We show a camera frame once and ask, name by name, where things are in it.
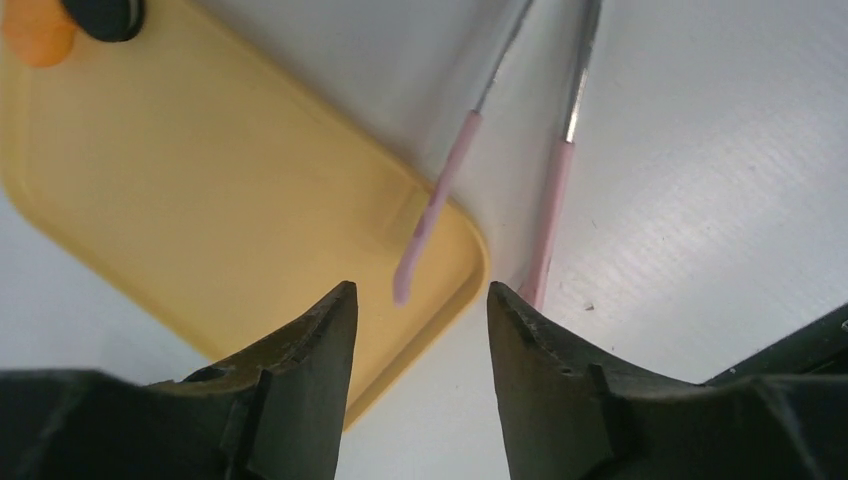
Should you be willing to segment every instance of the white table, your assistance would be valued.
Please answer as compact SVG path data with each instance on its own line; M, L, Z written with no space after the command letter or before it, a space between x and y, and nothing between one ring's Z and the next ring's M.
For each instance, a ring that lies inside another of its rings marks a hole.
M430 177L508 0L203 0ZM529 258L578 0L537 0L456 188ZM848 7L607 0L545 313L704 380L848 300ZM0 199L0 367L206 361ZM506 479L482 299L344 436L340 479Z

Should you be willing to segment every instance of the orange object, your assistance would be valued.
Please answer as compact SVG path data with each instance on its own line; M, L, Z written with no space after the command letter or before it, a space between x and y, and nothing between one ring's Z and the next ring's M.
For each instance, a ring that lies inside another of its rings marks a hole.
M3 39L29 66L61 62L71 51L76 29L60 0L6 0Z

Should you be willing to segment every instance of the yellow tray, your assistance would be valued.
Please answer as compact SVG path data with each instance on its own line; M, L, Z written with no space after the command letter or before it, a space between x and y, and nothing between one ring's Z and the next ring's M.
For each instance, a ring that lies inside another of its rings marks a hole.
M481 291L480 232L450 205L395 308L430 186L204 10L147 3L127 43L78 34L43 70L3 52L8 194L213 360L356 282L349 425Z

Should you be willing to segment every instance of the white surface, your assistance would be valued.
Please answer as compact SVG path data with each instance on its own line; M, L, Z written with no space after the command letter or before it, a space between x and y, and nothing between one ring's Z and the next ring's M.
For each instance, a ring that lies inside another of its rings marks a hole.
M518 7L204 2L431 177ZM512 285L578 5L537 0L457 187ZM846 25L842 0L608 0L546 313L699 381L848 299ZM0 367L149 382L203 363L5 201L0 333ZM345 435L338 478L507 477L481 299Z

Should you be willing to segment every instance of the black object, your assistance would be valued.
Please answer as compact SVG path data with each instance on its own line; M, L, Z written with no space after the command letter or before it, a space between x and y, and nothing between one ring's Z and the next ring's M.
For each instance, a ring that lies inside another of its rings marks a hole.
M144 0L62 0L62 5L85 33L101 42L131 40L144 24Z
M180 383L93 371L0 374L0 478L331 479L356 287Z
M716 377L711 385L720 386L680 382L610 355L503 284L492 284L488 310L513 480L848 478L846 377L775 375L822 365L845 373L834 360L844 344L804 347L837 342L810 332L830 335L822 325L841 325L845 309L778 342L764 354L765 367L761 357L737 366L732 382Z

